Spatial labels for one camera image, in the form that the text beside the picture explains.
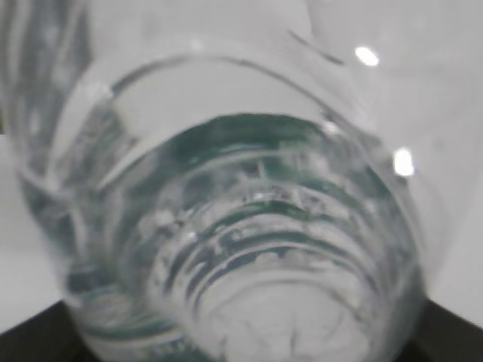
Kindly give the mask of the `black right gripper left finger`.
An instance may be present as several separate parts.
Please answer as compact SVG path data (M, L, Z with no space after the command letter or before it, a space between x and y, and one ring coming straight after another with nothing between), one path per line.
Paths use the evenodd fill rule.
M76 333L62 302L1 334L1 362L96 360Z

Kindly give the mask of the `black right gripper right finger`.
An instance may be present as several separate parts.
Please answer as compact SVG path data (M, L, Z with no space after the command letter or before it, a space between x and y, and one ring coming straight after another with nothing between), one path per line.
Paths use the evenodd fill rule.
M399 362L481 362L482 329L433 301L423 311Z

